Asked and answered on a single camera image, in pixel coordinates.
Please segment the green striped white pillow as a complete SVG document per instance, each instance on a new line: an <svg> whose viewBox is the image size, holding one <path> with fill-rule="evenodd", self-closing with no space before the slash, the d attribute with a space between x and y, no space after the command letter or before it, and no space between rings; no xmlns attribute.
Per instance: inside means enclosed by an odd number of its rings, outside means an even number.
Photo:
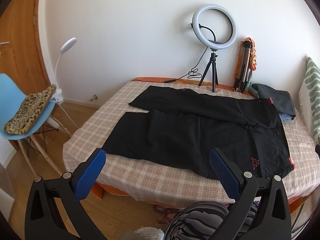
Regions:
<svg viewBox="0 0 320 240"><path fill-rule="evenodd" d="M299 103L305 125L310 136L319 145L319 67L312 58L306 60L306 70L299 91Z"/></svg>

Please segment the folded silver tripod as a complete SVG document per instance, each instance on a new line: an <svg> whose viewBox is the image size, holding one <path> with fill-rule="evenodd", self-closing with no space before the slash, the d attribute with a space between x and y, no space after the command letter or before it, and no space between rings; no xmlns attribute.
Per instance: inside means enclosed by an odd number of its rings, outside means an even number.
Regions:
<svg viewBox="0 0 320 240"><path fill-rule="evenodd" d="M242 42L242 47L240 50L240 60L237 66L235 81L234 81L234 90L237 92L243 92L245 87L245 80L247 76L247 69L249 64L249 57L252 48L252 42L246 40Z"/></svg>

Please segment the folded blue jeans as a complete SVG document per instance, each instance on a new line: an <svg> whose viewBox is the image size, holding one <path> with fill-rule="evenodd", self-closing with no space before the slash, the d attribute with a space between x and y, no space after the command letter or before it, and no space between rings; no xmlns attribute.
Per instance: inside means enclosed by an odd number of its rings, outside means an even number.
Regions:
<svg viewBox="0 0 320 240"><path fill-rule="evenodd" d="M295 118L294 115L286 115L286 114L280 114L279 117L281 121L293 121Z"/></svg>

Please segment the leopard print cushion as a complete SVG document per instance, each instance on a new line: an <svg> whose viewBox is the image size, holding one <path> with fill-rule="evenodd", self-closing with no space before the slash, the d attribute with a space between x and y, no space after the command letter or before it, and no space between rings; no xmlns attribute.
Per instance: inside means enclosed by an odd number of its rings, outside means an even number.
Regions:
<svg viewBox="0 0 320 240"><path fill-rule="evenodd" d="M3 125L3 129L9 134L27 134L47 107L55 91L56 85L50 85L42 92L27 95L14 117Z"/></svg>

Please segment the wooden door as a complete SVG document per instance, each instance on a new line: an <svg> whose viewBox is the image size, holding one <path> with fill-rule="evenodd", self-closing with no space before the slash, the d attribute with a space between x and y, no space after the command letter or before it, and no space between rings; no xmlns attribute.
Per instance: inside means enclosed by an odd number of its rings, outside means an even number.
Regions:
<svg viewBox="0 0 320 240"><path fill-rule="evenodd" d="M24 92L41 92L50 81L41 52L39 0L11 0L1 15L1 73Z"/></svg>

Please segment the black Kappa pants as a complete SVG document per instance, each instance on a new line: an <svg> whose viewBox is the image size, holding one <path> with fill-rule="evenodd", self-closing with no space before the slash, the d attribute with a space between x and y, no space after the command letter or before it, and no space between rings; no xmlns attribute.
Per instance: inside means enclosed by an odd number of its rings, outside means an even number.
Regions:
<svg viewBox="0 0 320 240"><path fill-rule="evenodd" d="M191 89L150 86L139 94L103 150L130 159L216 175L209 153L219 148L242 171L259 178L294 170L283 124L270 99L235 99Z"/></svg>

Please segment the folded dark grey garment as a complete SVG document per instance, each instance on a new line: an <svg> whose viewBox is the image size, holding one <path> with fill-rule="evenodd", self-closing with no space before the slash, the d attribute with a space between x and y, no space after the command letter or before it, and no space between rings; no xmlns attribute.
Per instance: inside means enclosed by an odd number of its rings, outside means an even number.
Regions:
<svg viewBox="0 0 320 240"><path fill-rule="evenodd" d="M294 115L295 107L289 92L276 90L270 86L255 83L249 86L248 91L256 98L271 99L278 114Z"/></svg>

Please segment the orange patterned scarf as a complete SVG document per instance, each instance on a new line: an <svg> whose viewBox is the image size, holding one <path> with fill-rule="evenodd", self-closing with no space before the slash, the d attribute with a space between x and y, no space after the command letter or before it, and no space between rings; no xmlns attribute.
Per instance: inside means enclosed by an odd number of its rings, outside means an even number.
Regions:
<svg viewBox="0 0 320 240"><path fill-rule="evenodd" d="M251 48L250 57L249 57L249 64L248 64L248 69L247 69L247 76L246 76L246 80L245 80L244 91L251 84L251 79L252 79L253 72L257 68L257 55L256 55L256 49L255 49L255 42L254 42L254 40L252 38L247 37L245 40L241 41L241 44L240 44L240 49L239 49L239 53L238 53L238 62L237 62L236 68L235 68L234 79L235 79L235 76L236 76L237 66L238 66L239 60L240 60L240 50L241 50L241 47L242 47L242 42L244 42L246 40L249 40L249 41L252 42L252 48Z"/></svg>

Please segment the zebra print trousers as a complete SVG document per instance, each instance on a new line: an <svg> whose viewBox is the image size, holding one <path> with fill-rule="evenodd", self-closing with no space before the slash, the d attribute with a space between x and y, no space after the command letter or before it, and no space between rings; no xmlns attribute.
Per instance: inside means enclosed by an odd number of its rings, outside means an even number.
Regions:
<svg viewBox="0 0 320 240"><path fill-rule="evenodd" d="M164 239L209 239L229 214L232 204L199 202L182 210L164 231Z"/></svg>

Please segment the blue plastic chair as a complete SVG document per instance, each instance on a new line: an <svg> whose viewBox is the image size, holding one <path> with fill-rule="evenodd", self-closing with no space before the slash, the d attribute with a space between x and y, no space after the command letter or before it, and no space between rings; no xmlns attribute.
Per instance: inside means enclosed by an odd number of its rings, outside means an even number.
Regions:
<svg viewBox="0 0 320 240"><path fill-rule="evenodd" d="M36 149L41 153L46 161L48 161L51 167L59 175L61 175L62 171L55 165L55 163L52 161L52 159L49 157L47 152L35 137L35 134L38 132L38 130L44 125L45 122L47 122L47 119L50 117L51 112L55 106L55 101L52 98L47 107L40 115L39 119L35 122L35 124L27 134L9 134L3 129L3 125L14 117L26 96L27 95L19 89L16 83L14 83L14 81L7 74L1 74L1 137L7 140L18 142L22 154L35 176L37 174L28 158L27 151L25 150L25 147L23 145L23 142L27 139L31 139L31 141L36 146Z"/></svg>

